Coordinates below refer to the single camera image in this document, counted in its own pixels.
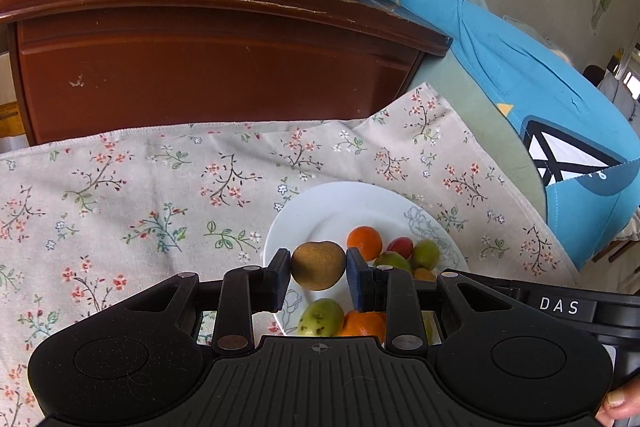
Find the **person's right hand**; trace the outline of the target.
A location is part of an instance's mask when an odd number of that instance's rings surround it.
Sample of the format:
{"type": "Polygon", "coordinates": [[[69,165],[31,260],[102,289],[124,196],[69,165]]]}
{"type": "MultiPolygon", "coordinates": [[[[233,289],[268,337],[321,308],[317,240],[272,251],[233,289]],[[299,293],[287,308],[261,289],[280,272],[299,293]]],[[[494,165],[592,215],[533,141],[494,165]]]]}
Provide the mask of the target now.
{"type": "Polygon", "coordinates": [[[614,421],[631,418],[640,412],[640,377],[634,377],[622,387],[609,392],[598,410],[596,420],[605,427],[614,421]]]}

